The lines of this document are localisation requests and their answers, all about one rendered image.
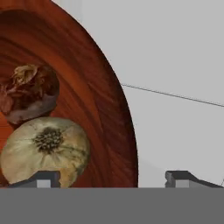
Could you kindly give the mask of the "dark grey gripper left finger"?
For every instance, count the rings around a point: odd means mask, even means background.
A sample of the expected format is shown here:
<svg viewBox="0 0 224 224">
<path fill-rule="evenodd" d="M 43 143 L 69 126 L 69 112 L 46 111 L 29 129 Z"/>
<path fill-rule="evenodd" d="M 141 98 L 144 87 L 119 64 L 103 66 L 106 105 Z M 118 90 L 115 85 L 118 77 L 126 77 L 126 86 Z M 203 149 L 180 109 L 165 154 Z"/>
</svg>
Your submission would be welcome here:
<svg viewBox="0 0 224 224">
<path fill-rule="evenodd" d="M 58 171 L 38 171 L 26 180 L 9 184 L 9 188 L 60 188 L 60 173 Z"/>
</svg>

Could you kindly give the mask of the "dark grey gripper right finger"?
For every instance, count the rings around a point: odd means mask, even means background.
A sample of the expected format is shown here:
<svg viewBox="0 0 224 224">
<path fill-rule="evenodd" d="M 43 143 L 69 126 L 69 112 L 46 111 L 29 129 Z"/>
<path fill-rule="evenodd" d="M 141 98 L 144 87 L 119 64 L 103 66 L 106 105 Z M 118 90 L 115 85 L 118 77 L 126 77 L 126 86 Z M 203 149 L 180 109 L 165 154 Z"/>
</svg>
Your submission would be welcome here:
<svg viewBox="0 0 224 224">
<path fill-rule="evenodd" d="M 222 188 L 222 185 L 196 178 L 189 171 L 166 171 L 164 176 L 166 179 L 164 186 L 166 188 Z"/>
</svg>

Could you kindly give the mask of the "brown wooden bowl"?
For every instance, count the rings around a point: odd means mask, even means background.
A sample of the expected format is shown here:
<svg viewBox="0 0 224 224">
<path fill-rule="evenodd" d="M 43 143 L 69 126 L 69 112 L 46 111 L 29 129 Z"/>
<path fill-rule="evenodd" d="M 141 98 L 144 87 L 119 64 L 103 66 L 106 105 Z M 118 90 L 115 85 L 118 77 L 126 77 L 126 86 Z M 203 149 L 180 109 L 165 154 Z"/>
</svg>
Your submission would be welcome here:
<svg viewBox="0 0 224 224">
<path fill-rule="evenodd" d="M 137 143 L 120 82 L 85 28 L 53 0 L 0 0 L 0 83 L 26 63 L 55 70 L 52 115 L 79 123 L 91 141 L 75 186 L 136 187 Z"/>
</svg>

